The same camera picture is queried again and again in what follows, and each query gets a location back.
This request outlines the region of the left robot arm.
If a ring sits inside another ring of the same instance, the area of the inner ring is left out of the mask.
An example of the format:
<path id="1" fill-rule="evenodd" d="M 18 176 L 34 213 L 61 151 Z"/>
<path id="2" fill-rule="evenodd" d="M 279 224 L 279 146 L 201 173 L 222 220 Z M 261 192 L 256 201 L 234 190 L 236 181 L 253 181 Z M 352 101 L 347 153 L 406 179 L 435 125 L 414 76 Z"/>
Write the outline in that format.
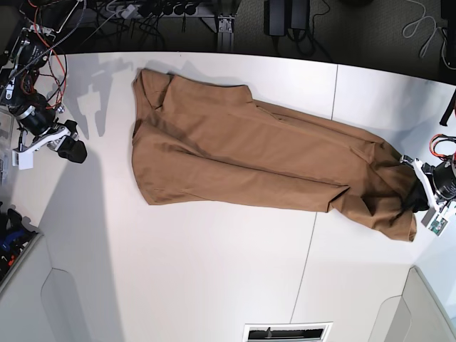
<path id="1" fill-rule="evenodd" d="M 429 151 L 440 161 L 437 166 L 407 155 L 401 156 L 400 163 L 413 169 L 417 177 L 403 203 L 403 209 L 413 212 L 434 209 L 441 213 L 455 201 L 455 153 L 446 155 L 436 151 L 440 143 L 446 142 L 455 143 L 455 137 L 438 133 L 430 139 Z"/>

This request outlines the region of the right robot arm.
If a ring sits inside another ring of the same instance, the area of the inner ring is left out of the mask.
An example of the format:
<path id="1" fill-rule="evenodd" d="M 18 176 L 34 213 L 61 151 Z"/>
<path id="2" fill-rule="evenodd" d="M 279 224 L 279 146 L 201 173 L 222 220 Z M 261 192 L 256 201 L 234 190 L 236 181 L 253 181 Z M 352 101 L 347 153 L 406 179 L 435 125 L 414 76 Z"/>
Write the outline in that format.
<path id="1" fill-rule="evenodd" d="M 11 151 L 12 164 L 20 170 L 33 167 L 33 154 L 43 147 L 59 157 L 81 164 L 87 158 L 80 141 L 77 123 L 61 123 L 58 114 L 65 110 L 68 60 L 57 52 L 81 24 L 77 20 L 68 33 L 63 28 L 75 11 L 83 16 L 86 1 L 25 1 L 23 5 L 1 7 L 1 108 L 19 125 L 19 141 Z M 43 67 L 55 59 L 62 71 L 48 77 L 56 84 L 50 96 L 36 90 Z"/>

